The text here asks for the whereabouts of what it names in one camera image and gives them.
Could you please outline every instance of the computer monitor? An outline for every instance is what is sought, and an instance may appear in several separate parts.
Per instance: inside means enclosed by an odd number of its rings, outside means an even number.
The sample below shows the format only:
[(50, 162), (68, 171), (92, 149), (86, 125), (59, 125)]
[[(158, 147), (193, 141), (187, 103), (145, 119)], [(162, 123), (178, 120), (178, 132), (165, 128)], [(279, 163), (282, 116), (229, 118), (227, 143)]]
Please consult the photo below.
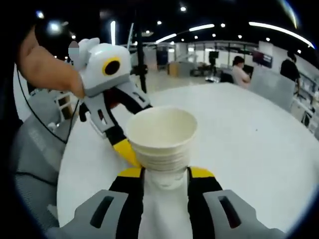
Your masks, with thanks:
[(253, 71), (254, 71), (254, 67), (253, 67), (253, 66), (244, 65), (243, 70), (244, 70), (244, 72), (246, 72), (248, 75), (252, 75), (252, 74), (253, 74)]
[(209, 52), (209, 58), (215, 58), (217, 59), (219, 57), (219, 51), (210, 51)]
[(268, 68), (272, 68), (273, 66), (273, 57), (267, 54), (264, 54), (259, 51), (253, 52), (253, 62), (258, 65), (266, 66)]

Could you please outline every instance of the woman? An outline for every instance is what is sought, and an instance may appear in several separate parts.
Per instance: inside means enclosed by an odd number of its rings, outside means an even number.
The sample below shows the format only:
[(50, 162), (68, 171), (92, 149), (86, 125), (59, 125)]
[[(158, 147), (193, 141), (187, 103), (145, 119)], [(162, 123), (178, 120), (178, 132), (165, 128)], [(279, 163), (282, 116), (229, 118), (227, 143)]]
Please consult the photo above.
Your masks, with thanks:
[(250, 77), (243, 71), (245, 65), (244, 58), (236, 56), (233, 61), (233, 77), (237, 85), (247, 89)]

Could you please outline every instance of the man in black shirt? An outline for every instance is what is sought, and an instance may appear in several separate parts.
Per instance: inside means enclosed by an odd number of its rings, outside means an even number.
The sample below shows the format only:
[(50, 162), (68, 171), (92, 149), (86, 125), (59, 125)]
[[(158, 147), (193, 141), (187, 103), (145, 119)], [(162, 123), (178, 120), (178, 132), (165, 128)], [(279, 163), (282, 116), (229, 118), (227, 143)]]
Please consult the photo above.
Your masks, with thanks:
[(280, 74), (297, 83), (298, 92), (300, 90), (300, 74), (296, 66), (297, 58), (293, 52), (288, 51), (288, 58), (281, 64)]

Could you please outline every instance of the cup rim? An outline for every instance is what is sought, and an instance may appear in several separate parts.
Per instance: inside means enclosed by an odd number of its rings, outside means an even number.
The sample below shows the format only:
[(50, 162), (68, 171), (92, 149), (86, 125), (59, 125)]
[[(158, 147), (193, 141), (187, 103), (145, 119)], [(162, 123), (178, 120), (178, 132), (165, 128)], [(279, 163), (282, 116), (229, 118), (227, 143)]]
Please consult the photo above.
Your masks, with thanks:
[[(186, 139), (186, 140), (183, 140), (183, 141), (181, 141), (181, 142), (179, 142), (179, 143), (172, 144), (172, 145), (170, 145), (170, 146), (157, 146), (157, 147), (154, 147), (154, 146), (145, 146), (145, 145), (141, 145), (141, 144), (139, 144), (139, 143), (132, 142), (132, 141), (130, 140), (130, 137), (129, 137), (129, 134), (128, 134), (128, 132), (129, 132), (129, 131), (128, 131), (128, 127), (129, 127), (129, 122), (130, 122), (130, 120), (131, 120), (133, 117), (135, 117), (136, 115), (138, 115), (138, 114), (139, 114), (139, 115), (146, 114), (148, 111), (151, 111), (151, 110), (154, 110), (154, 109), (158, 109), (158, 108), (161, 108), (161, 109), (175, 109), (175, 110), (183, 111), (184, 113), (187, 113), (187, 114), (189, 114), (190, 116), (192, 116), (193, 119), (194, 119), (194, 122), (195, 122), (195, 130), (194, 130), (193, 134), (191, 135), (191, 137), (188, 138), (188, 139)], [(196, 117), (195, 117), (193, 114), (191, 114), (190, 112), (188, 112), (188, 111), (186, 111), (186, 110), (183, 110), (183, 109), (180, 109), (180, 108), (175, 107), (175, 106), (156, 106), (156, 107), (152, 107), (152, 108), (148, 108), (148, 109), (146, 109), (146, 110), (143, 110), (143, 111), (139, 112), (138, 114), (132, 116), (132, 118), (129, 120), (129, 122), (128, 122), (127, 125), (126, 125), (126, 136), (127, 136), (128, 141), (130, 142), (130, 144), (133, 143), (133, 144), (137, 145), (138, 147), (145, 147), (145, 148), (149, 148), (149, 149), (173, 149), (173, 148), (178, 147), (178, 146), (181, 146), (181, 145), (183, 145), (183, 144), (187, 144), (189, 141), (193, 140), (193, 138), (195, 137), (195, 134), (196, 134), (196, 132), (197, 132), (198, 123), (197, 123)]]

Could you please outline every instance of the human arm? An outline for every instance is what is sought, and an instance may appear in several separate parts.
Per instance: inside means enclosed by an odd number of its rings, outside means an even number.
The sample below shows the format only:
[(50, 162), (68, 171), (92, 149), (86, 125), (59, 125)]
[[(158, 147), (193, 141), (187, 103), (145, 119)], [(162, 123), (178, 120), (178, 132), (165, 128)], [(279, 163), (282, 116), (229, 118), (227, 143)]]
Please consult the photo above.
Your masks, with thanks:
[(247, 73), (244, 72), (242, 69), (241, 69), (241, 78), (242, 78), (242, 81), (245, 83), (250, 83), (251, 81), (249, 75), (247, 75)]
[(35, 87), (71, 91), (83, 98), (84, 90), (78, 72), (40, 46), (34, 28), (23, 40), (17, 53), (16, 61), (22, 75)]

